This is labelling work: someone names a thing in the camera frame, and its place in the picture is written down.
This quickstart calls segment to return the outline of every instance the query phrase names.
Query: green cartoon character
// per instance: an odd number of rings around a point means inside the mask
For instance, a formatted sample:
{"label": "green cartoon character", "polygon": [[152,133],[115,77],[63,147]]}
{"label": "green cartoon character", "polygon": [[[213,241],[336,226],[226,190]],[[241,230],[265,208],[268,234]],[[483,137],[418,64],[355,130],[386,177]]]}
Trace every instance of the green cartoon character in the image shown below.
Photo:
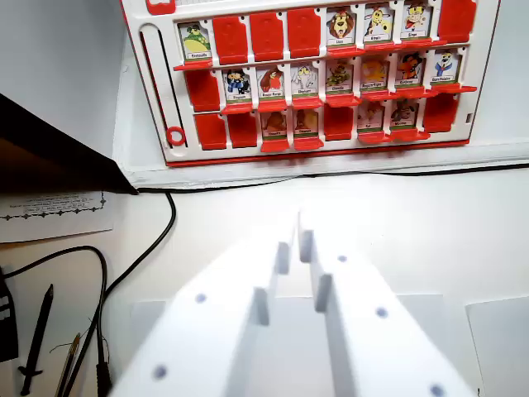
{"label": "green cartoon character", "polygon": [[334,70],[331,70],[331,75],[327,77],[327,85],[339,85],[350,79],[350,74],[347,73],[344,64],[338,64]]}
{"label": "green cartoon character", "polygon": [[189,35],[184,37],[183,44],[189,52],[193,53],[211,50],[209,41],[203,36],[202,32],[200,32],[200,26],[198,24],[188,27],[187,33],[189,33]]}

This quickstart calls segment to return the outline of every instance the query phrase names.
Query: cartoon character picture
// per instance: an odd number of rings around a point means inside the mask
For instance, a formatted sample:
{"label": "cartoon character picture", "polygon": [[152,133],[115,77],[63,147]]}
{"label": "cartoon character picture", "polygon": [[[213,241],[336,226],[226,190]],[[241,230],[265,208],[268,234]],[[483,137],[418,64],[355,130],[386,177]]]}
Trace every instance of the cartoon character picture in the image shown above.
{"label": "cartoon character picture", "polygon": [[344,8],[327,9],[327,45],[351,45],[355,40],[355,18]]}
{"label": "cartoon character picture", "polygon": [[388,63],[382,60],[366,60],[362,64],[360,91],[386,89],[388,85]]}
{"label": "cartoon character picture", "polygon": [[358,108],[358,132],[378,131],[384,124],[384,106],[379,102],[362,102]]}
{"label": "cartoon character picture", "polygon": [[457,80],[460,66],[460,56],[450,50],[440,50],[436,52],[434,58],[435,73],[431,78],[432,84],[450,84]]}
{"label": "cartoon character picture", "polygon": [[365,8],[364,43],[371,41],[385,42],[391,40],[393,13],[384,4],[369,5]]}
{"label": "cartoon character picture", "polygon": [[222,78],[228,103],[251,102],[250,76],[242,69],[223,70]]}
{"label": "cartoon character picture", "polygon": [[180,37],[186,60],[205,60],[212,57],[207,30],[198,22],[179,24]]}
{"label": "cartoon character picture", "polygon": [[317,135],[317,112],[312,109],[300,109],[296,111],[295,136]]}
{"label": "cartoon character picture", "polygon": [[400,36],[404,40],[428,36],[430,30],[431,8],[421,1],[404,4],[403,27]]}
{"label": "cartoon character picture", "polygon": [[286,115],[283,112],[261,113],[261,130],[264,140],[286,138]]}
{"label": "cartoon character picture", "polygon": [[272,69],[257,69],[256,73],[261,100],[284,98],[283,72],[277,66]]}
{"label": "cartoon character picture", "polygon": [[400,55],[395,87],[419,85],[421,83],[423,62],[424,58],[418,52]]}
{"label": "cartoon character picture", "polygon": [[415,125],[418,105],[410,103],[407,99],[395,101],[391,113],[391,129],[412,127]]}
{"label": "cartoon character picture", "polygon": [[441,77],[445,71],[452,69],[452,54],[444,52],[441,59],[436,63],[437,77]]}
{"label": "cartoon character picture", "polygon": [[353,65],[347,60],[328,60],[326,63],[326,93],[350,93],[353,84]]}
{"label": "cartoon character picture", "polygon": [[293,97],[317,95],[317,69],[311,64],[293,65],[290,69]]}

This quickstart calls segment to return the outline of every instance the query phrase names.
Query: white plastic game board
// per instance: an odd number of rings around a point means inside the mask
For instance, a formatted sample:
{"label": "white plastic game board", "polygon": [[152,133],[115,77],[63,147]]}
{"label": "white plastic game board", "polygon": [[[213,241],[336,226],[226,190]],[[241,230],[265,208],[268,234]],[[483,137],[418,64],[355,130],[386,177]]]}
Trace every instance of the white plastic game board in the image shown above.
{"label": "white plastic game board", "polygon": [[464,145],[498,10],[496,0],[122,5],[172,166]]}

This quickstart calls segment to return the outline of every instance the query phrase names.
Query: black pen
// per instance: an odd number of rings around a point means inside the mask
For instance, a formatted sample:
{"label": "black pen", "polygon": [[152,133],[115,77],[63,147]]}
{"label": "black pen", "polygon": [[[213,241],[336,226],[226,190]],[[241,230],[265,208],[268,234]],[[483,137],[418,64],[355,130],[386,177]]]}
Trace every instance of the black pen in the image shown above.
{"label": "black pen", "polygon": [[77,334],[74,339],[74,342],[72,343],[72,346],[70,346],[69,348],[68,356],[66,357],[66,362],[64,363],[63,373],[60,376],[59,385],[57,386],[57,392],[55,393],[55,397],[62,397],[64,393],[64,388],[66,387],[66,382],[68,381],[69,373],[72,370],[72,365],[74,364],[75,353],[77,352],[77,348],[79,347],[79,339],[81,339],[80,333]]}
{"label": "black pen", "polygon": [[35,371],[36,361],[41,352],[42,338],[44,337],[44,331],[46,330],[46,324],[48,323],[48,316],[50,315],[52,302],[53,284],[50,285],[49,289],[46,291],[46,295],[44,295],[44,299],[42,299],[41,312],[39,313],[39,319],[36,320],[35,333],[33,334],[33,340],[31,341],[30,354],[27,357],[26,367],[18,367],[18,370],[26,376],[20,395],[30,394],[31,379],[33,376],[42,373],[42,371]]}

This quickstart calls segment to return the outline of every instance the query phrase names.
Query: white desk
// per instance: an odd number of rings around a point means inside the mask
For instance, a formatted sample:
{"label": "white desk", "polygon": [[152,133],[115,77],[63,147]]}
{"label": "white desk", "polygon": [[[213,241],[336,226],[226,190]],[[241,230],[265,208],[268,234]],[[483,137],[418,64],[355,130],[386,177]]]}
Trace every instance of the white desk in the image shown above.
{"label": "white desk", "polygon": [[[136,346],[131,306],[169,299],[230,244],[305,203],[320,206],[338,222],[358,226],[359,239],[397,294],[443,294],[448,327],[446,355],[474,388],[482,388],[465,304],[529,294],[527,224],[529,170],[464,175],[397,177],[347,175],[290,181],[242,189],[174,194],[178,220],[155,252],[129,276],[105,305],[103,334],[108,339],[116,379]],[[83,244],[99,247],[109,264],[109,283],[121,274],[169,220],[163,194],[122,196],[114,230],[78,237],[0,246],[0,265],[11,271],[51,252]],[[76,274],[68,279],[67,266]],[[279,294],[310,294],[307,269],[294,264]],[[100,266],[89,252],[62,256],[8,281],[17,309],[22,364],[31,345],[41,300],[50,283],[55,299],[31,395],[55,393],[67,347],[93,315]],[[96,346],[79,374],[83,396],[96,395]],[[0,365],[0,395],[10,395],[9,369]]]}

